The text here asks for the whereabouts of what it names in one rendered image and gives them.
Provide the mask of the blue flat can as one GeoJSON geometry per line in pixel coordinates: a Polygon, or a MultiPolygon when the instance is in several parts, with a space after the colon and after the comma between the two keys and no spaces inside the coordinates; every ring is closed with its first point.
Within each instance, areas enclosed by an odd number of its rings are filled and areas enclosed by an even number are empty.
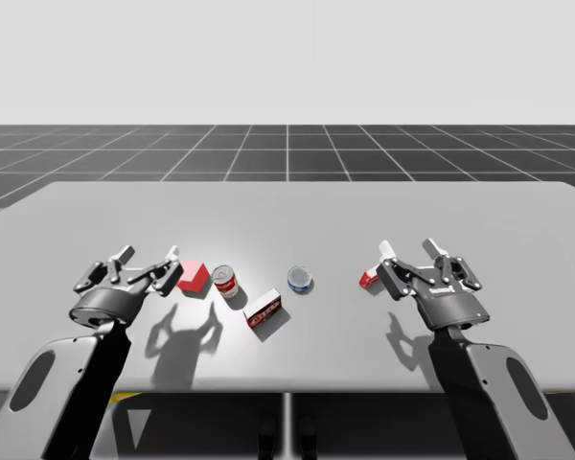
{"type": "Polygon", "coordinates": [[[293,266],[287,272],[287,284],[295,292],[306,292],[312,286],[311,272],[304,266],[293,266]]]}

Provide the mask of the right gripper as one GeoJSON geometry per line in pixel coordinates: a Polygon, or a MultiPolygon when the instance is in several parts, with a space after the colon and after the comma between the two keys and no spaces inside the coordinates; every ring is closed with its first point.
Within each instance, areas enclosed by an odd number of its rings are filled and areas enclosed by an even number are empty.
{"type": "Polygon", "coordinates": [[[482,289],[466,261],[461,257],[453,257],[442,249],[433,239],[422,243],[426,254],[432,259],[433,265],[440,270],[441,281],[449,285],[431,287],[434,279],[426,276],[422,268],[406,264],[400,260],[388,240],[379,244],[381,257],[377,267],[377,275],[390,296],[398,301],[413,295],[418,312],[426,327],[437,331],[451,326],[462,329],[490,320],[490,315],[477,298],[464,291],[482,289]]]}

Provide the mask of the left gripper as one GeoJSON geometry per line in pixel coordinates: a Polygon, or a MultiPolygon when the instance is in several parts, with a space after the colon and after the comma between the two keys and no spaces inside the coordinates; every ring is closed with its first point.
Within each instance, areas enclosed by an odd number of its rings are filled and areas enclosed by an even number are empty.
{"type": "Polygon", "coordinates": [[[179,248],[174,245],[159,263],[122,271],[134,254],[134,248],[127,245],[84,272],[73,287],[80,298],[69,311],[72,321],[94,329],[110,322],[128,327],[148,294],[166,297],[171,293],[183,274],[179,248]]]}

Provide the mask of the red and white carton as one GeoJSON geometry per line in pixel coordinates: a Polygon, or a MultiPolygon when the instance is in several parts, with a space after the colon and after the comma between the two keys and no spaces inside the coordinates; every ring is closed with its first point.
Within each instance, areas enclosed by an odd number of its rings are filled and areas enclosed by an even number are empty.
{"type": "Polygon", "coordinates": [[[248,304],[242,310],[242,313],[247,326],[250,329],[255,329],[282,307],[282,296],[280,292],[276,288],[272,288],[248,304]]]}

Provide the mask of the red and white can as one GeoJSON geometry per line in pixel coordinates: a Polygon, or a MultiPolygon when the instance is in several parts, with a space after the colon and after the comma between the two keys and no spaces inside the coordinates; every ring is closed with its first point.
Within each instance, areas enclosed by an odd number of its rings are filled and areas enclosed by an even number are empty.
{"type": "Polygon", "coordinates": [[[224,299],[238,294],[240,290],[234,269],[227,264],[217,266],[211,273],[212,281],[224,299]]]}

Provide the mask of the red cube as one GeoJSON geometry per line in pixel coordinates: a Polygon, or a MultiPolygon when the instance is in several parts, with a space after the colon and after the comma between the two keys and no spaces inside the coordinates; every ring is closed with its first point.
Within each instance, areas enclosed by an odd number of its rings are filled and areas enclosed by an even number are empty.
{"type": "Polygon", "coordinates": [[[203,298],[207,293],[208,269],[203,262],[186,260],[181,262],[183,273],[176,287],[186,296],[203,298]]]}

